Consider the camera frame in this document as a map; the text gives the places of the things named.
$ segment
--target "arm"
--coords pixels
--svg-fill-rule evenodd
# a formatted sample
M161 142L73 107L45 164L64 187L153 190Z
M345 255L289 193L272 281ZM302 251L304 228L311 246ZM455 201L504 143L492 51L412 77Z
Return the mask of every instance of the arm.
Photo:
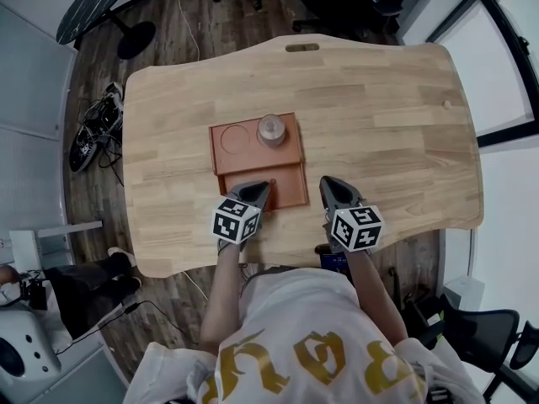
M210 299L200 326L200 350L215 356L221 342L239 329L239 248L229 244L219 253Z
M345 252L361 309L392 346L408 338L404 321L365 252Z
M18 283L20 275L15 268L9 265L0 266L0 286L7 283Z

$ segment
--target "orange tray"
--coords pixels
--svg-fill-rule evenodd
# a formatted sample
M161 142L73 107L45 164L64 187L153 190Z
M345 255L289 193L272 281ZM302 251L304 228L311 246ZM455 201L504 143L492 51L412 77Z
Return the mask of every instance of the orange tray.
M303 155L296 116L282 114L286 137L276 148L258 138L260 118L210 127L211 166L219 191L249 181L273 184L266 210L308 205Z

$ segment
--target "round table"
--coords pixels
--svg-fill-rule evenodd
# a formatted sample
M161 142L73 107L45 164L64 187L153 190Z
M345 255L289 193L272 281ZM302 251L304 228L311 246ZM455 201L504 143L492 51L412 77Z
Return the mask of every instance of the round table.
M145 21L128 27L112 12L110 7L117 0L75 0L62 18L56 32L56 41L65 45L84 34L99 18L105 16L115 23L124 37L118 44L118 57L129 60L140 54L152 42L155 25Z

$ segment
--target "speaker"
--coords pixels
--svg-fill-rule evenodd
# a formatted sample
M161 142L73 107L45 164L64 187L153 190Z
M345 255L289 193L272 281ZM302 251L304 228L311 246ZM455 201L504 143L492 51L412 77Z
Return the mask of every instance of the speaker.
M37 318L21 305L0 308L0 367L19 380L45 380L61 364Z

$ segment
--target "wooden table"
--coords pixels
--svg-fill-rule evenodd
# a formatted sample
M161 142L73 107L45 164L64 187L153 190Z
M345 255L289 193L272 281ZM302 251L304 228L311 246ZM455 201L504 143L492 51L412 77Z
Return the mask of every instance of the wooden table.
M378 205L387 223L381 247L481 223L478 145L445 48L283 36L129 78L125 196L143 274L167 277L216 262L209 222L219 188L208 126L287 112L300 126L310 205L264 215L244 260L319 265L313 248L327 241L323 175L344 179Z

